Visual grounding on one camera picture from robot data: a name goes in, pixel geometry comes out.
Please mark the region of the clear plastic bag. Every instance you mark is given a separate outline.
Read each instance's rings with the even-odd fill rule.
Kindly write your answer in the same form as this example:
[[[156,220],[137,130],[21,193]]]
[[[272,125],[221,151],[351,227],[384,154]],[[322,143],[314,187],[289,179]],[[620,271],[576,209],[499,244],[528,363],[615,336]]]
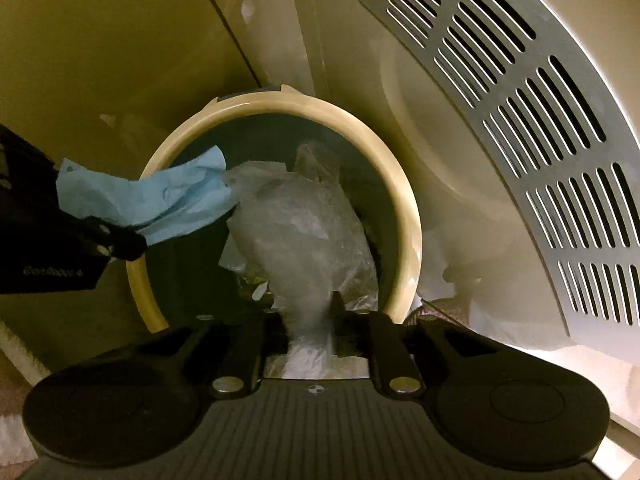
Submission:
[[[269,378],[365,378],[359,356],[335,353],[332,294],[346,309],[378,307],[374,259],[340,185],[340,158],[316,141],[300,144],[294,168],[243,162],[224,174],[236,200],[220,265],[250,283],[253,297],[273,296],[290,345],[266,364]]]

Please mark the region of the metal cabinet vent grille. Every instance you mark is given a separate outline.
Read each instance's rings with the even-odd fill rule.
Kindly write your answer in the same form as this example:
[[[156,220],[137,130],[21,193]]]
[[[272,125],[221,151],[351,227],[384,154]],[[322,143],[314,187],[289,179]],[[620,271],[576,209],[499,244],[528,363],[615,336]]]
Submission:
[[[360,0],[442,86],[518,202],[574,341],[639,357],[639,142],[542,0]]]

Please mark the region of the blue paper towel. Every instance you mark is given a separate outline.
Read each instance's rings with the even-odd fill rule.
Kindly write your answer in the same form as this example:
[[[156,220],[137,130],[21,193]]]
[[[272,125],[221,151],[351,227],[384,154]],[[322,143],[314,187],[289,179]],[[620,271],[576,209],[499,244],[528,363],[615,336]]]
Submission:
[[[101,174],[65,159],[56,179],[58,206],[78,219],[133,228],[155,245],[191,234],[228,214],[236,200],[227,165],[214,146],[198,157],[140,180]]]

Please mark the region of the cream rimmed blue trash bin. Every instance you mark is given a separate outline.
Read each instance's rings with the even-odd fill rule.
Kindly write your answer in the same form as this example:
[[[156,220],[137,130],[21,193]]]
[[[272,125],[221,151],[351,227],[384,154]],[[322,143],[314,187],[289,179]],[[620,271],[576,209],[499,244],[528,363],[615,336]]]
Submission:
[[[421,270],[420,214],[405,171],[367,125],[291,88],[216,99],[160,144],[141,179],[212,148],[224,155],[230,204],[127,266],[151,332],[199,314],[236,318],[239,278],[269,285],[294,323],[325,315],[334,292],[350,310],[405,319]]]

